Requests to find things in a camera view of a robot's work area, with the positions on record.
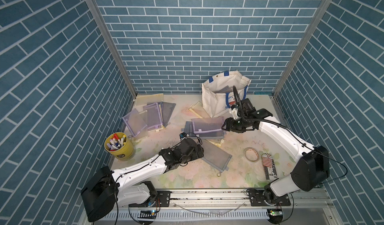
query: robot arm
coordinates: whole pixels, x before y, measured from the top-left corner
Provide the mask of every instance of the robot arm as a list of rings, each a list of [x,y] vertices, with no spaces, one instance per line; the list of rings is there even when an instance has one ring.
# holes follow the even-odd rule
[[[240,101],[236,87],[233,87],[236,104],[232,106],[233,118],[227,118],[223,129],[243,133],[255,129],[275,140],[296,162],[293,171],[264,189],[267,203],[276,204],[278,199],[297,190],[310,191],[329,177],[328,150],[315,147],[289,131],[266,109],[256,110],[249,99]]]
[[[113,171],[108,167],[98,170],[81,190],[89,222],[107,215],[117,201],[120,206],[138,203],[150,207],[157,192],[151,182],[142,181],[203,157],[201,145],[186,136],[180,134],[179,144],[162,149],[158,155],[141,163]]]

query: white plastic panel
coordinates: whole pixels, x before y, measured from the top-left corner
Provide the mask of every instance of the white plastic panel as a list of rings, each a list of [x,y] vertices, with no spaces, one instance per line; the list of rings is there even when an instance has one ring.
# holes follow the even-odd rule
[[[137,219],[140,210],[131,208],[131,215]],[[194,212],[186,211],[183,209],[161,210],[156,217],[156,222],[186,222],[186,221],[201,221],[201,220],[250,220],[250,219],[269,219],[266,209],[240,209],[228,212],[224,215],[215,214],[215,209],[194,209]],[[108,215],[101,220],[116,220],[116,210],[112,210]],[[128,210],[119,209],[118,221],[132,220],[129,216]]]

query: metal rail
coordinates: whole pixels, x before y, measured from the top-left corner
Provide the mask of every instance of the metal rail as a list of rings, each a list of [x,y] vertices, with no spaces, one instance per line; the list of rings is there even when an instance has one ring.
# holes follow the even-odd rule
[[[281,78],[276,84],[276,87],[274,88],[272,94],[274,97],[279,94],[281,88],[283,88],[283,85],[287,78],[289,77],[289,74],[293,70],[293,68],[296,65],[296,62],[300,58],[301,54],[304,51],[305,46],[307,45],[308,41],[310,40],[312,34],[314,33],[316,27],[320,23],[320,20],[323,18],[325,12],[327,11],[329,5],[331,4],[332,0],[321,0],[320,6],[318,9],[316,9],[313,18],[311,22],[309,23],[307,30],[304,33],[303,38],[300,40],[299,44],[297,45],[296,50],[293,52],[293,55],[291,57],[291,60],[287,64],[287,67],[285,68],[283,74],[281,75]]]
[[[104,22],[103,16],[100,13],[100,10],[96,4],[95,0],[84,0],[85,3],[87,4],[89,10],[91,11],[91,14],[96,22],[96,25],[98,26],[101,35],[103,36],[105,43],[107,44],[109,51],[111,52],[113,59],[115,60],[118,69],[120,70],[120,73],[122,77],[124,78],[125,83],[128,86],[128,89],[132,93],[133,98],[136,98],[136,91],[135,88],[131,82],[131,79],[128,76],[127,70],[124,66],[124,63],[118,53],[118,50],[115,46],[115,43],[112,40],[111,34],[108,31],[107,25]]]

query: blue brick wallpaper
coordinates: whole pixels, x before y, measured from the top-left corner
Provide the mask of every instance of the blue brick wallpaper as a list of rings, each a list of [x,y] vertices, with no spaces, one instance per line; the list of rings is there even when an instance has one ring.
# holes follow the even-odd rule
[[[96,0],[139,93],[239,70],[271,94],[321,0]]]
[[[0,0],[0,224],[77,224],[131,100],[83,0]]]
[[[295,132],[348,167],[325,184],[345,224],[384,221],[383,19],[384,0],[333,0],[277,96]]]

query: white tote bag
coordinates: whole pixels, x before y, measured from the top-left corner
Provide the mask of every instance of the white tote bag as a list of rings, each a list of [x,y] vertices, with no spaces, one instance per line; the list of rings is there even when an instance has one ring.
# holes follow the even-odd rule
[[[235,103],[232,87],[236,86],[241,99],[245,99],[251,79],[239,71],[222,72],[214,75],[202,84],[203,108],[211,117],[227,112]]]

